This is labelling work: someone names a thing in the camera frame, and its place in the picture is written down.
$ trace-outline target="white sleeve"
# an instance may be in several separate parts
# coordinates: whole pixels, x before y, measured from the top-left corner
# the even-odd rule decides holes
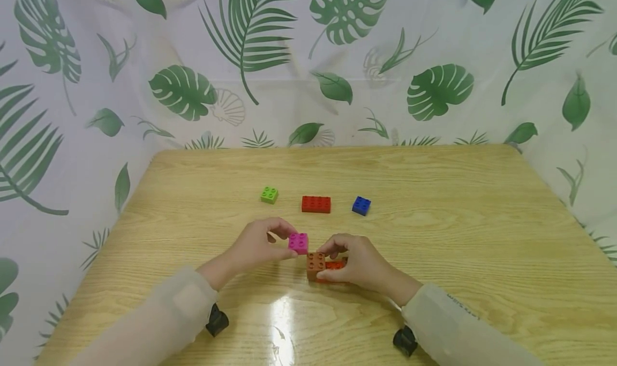
[[[402,312],[418,344],[440,366],[544,365],[436,285],[423,285]]]
[[[199,273],[183,268],[94,339],[71,366],[159,365],[195,340],[217,296]]]

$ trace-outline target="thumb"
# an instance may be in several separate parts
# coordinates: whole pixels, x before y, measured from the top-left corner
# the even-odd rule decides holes
[[[348,271],[349,270],[345,267],[341,268],[340,270],[324,270],[317,273],[317,278],[327,281],[345,282],[346,273]]]

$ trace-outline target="wrist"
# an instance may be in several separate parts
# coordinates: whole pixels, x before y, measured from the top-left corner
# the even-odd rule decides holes
[[[214,257],[214,259],[208,260],[195,271],[203,276],[208,284],[210,284],[210,287],[217,292],[238,275],[236,266],[227,252],[221,253],[219,256]]]

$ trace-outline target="backdrop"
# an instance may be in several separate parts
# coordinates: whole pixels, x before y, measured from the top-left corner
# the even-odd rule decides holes
[[[617,262],[617,0],[0,1],[3,364],[163,148],[509,143]]]

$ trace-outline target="brown lego brick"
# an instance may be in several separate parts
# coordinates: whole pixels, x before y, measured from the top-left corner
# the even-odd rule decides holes
[[[307,278],[316,281],[317,273],[326,269],[326,257],[323,253],[307,253]]]

